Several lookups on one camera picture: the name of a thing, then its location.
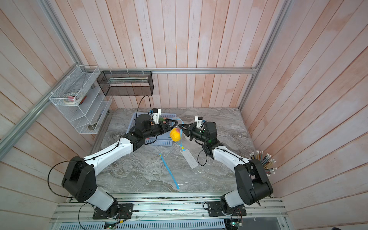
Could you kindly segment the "yellow red peach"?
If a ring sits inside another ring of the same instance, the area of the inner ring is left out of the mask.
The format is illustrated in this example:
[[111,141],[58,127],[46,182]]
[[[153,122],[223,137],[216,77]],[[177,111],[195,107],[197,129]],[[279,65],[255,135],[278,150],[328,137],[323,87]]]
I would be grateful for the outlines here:
[[173,128],[171,131],[170,131],[170,134],[169,134],[170,138],[172,139],[172,141],[174,142],[178,142],[181,140],[181,130],[179,128]]

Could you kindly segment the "clear zip-top bag blue zipper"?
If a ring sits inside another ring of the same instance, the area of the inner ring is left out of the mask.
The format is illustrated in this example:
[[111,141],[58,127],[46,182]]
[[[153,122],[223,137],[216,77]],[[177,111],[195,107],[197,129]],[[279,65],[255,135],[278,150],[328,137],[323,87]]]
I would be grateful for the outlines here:
[[[180,119],[180,118],[177,118],[176,119],[177,121],[178,121],[178,125],[181,123],[181,124],[183,124],[184,122]],[[179,146],[180,146],[180,148],[181,148],[181,151],[185,151],[186,150],[186,148],[183,146],[183,144],[182,144],[182,142],[183,142],[183,138],[185,138],[185,135],[182,133],[182,131],[181,131],[181,140],[180,141],[178,141],[178,142],[176,142]]]

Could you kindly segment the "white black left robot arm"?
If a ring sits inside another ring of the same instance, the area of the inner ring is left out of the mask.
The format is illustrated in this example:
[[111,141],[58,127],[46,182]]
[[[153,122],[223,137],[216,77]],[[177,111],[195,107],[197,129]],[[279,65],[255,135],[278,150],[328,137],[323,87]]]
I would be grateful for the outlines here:
[[107,166],[138,150],[146,139],[170,132],[178,121],[159,119],[159,116],[142,114],[135,119],[134,127],[111,146],[85,158],[74,157],[69,161],[62,180],[65,188],[79,202],[87,202],[102,211],[117,206],[114,198],[97,186],[96,176]]

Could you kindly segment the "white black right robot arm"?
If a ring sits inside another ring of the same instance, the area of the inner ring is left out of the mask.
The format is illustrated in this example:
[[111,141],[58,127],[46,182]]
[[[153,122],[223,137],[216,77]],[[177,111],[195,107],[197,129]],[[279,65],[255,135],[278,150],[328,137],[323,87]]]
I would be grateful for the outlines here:
[[230,151],[217,138],[216,123],[205,122],[202,128],[197,123],[179,124],[186,137],[200,142],[203,152],[223,163],[235,174],[236,189],[223,195],[225,208],[252,205],[273,194],[272,185],[262,163],[257,159],[245,159]]

